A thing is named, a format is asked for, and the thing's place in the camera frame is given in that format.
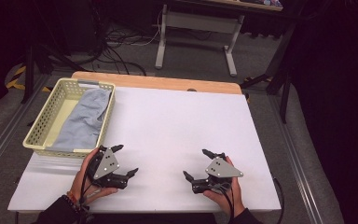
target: background table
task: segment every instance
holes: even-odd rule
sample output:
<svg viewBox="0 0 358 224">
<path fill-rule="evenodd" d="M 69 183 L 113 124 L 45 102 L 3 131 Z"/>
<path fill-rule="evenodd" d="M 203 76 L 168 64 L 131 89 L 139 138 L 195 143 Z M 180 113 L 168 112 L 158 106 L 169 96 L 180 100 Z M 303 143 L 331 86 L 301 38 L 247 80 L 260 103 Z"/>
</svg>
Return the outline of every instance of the background table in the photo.
<svg viewBox="0 0 358 224">
<path fill-rule="evenodd" d="M 116 153 L 120 163 L 117 173 L 125 174 L 130 169 L 139 167 L 138 173 L 130 179 L 124 190 L 94 202 L 91 211 L 218 211 L 217 204 L 202 195 L 193 194 L 191 184 L 183 175 L 186 170 L 195 178 L 207 177 L 204 169 L 211 160 L 202 154 L 203 148 L 216 153 L 227 153 L 235 166 L 244 172 L 244 177 L 239 178 L 242 199 L 251 210 L 280 209 L 269 168 L 243 95 L 121 86 L 130 79 L 137 79 L 143 82 L 138 82 L 135 86 L 144 83 L 157 87 L 156 81 L 160 81 L 161 88 L 169 88 L 168 83 L 171 82 L 175 83 L 175 89 L 190 86 L 200 89 L 203 81 L 93 73 L 75 73 L 74 77 L 114 80 L 117 84 L 116 103 L 104 145 L 124 145 Z M 236 86 L 214 84 L 220 88 Z M 213 90 L 212 82 L 205 82 L 206 86 Z M 46 209 L 70 188 L 80 163 L 79 159 L 34 154 L 8 210 L 33 212 Z"/>
</svg>

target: folded fabric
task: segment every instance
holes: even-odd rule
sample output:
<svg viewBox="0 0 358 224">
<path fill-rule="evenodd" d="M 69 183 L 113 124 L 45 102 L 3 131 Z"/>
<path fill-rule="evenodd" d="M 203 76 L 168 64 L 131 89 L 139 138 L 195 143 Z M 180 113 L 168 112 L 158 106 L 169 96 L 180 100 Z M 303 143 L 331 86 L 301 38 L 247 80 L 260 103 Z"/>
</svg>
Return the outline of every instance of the folded fabric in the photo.
<svg viewBox="0 0 358 224">
<path fill-rule="evenodd" d="M 66 119 L 51 150 L 95 148 L 111 91 L 88 89 Z"/>
</svg>

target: person's right hand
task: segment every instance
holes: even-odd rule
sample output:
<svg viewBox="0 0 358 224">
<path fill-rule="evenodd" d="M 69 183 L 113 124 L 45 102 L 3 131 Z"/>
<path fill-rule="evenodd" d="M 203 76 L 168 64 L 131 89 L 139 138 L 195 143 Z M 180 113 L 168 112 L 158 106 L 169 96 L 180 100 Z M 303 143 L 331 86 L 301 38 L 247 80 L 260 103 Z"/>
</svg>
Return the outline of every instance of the person's right hand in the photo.
<svg viewBox="0 0 358 224">
<path fill-rule="evenodd" d="M 226 157 L 226 160 L 229 164 L 234 166 L 229 157 Z M 203 195 L 208 197 L 212 201 L 216 202 L 223 210 L 223 212 L 225 212 L 227 215 L 230 216 L 230 212 L 231 212 L 230 207 L 226 197 L 223 194 L 218 194 L 211 190 L 205 190 L 203 192 Z M 241 187 L 240 184 L 238 183 L 237 177 L 232 177 L 231 189 L 227 191 L 227 196 L 231 200 L 231 203 L 233 202 L 232 195 L 234 196 L 234 217 L 236 217 L 237 215 L 239 215 L 245 210 L 245 206 L 242 203 Z"/>
</svg>

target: white desk frame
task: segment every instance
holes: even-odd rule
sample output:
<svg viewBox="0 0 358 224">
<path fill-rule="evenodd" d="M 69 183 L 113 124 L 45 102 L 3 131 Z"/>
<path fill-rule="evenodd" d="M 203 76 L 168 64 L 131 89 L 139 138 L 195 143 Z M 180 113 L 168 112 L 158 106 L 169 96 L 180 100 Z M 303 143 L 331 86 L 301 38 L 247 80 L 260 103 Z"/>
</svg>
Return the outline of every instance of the white desk frame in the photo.
<svg viewBox="0 0 358 224">
<path fill-rule="evenodd" d="M 244 16 L 239 16 L 238 19 L 235 20 L 171 12 L 167 11 L 167 5 L 164 5 L 162 9 L 161 32 L 156 58 L 156 68 L 162 68 L 166 46 L 165 32 L 167 26 L 171 26 L 177 28 L 232 34 L 231 43 L 229 46 L 224 46 L 224 50 L 229 74 L 232 77 L 235 77 L 237 75 L 237 69 L 235 68 L 234 60 L 232 58 L 232 50 L 234 49 L 238 34 L 240 33 L 243 18 Z"/>
</svg>

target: laundry basket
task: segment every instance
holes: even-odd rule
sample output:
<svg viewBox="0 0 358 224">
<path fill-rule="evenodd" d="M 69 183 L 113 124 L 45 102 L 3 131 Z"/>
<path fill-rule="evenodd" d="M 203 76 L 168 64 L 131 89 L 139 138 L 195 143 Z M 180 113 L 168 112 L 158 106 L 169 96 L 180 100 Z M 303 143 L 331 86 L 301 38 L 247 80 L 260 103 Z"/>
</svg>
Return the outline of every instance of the laundry basket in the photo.
<svg viewBox="0 0 358 224">
<path fill-rule="evenodd" d="M 101 145 L 105 138 L 115 103 L 116 86 L 113 83 L 75 78 L 61 78 L 58 80 L 22 144 L 33 149 L 37 154 L 46 156 L 81 158 L 90 153 L 93 148 L 73 148 L 68 152 L 66 150 L 59 151 L 57 148 L 53 148 L 52 145 L 57 139 L 62 125 L 75 108 L 84 91 L 91 88 L 101 88 L 112 92 L 95 147 Z"/>
</svg>

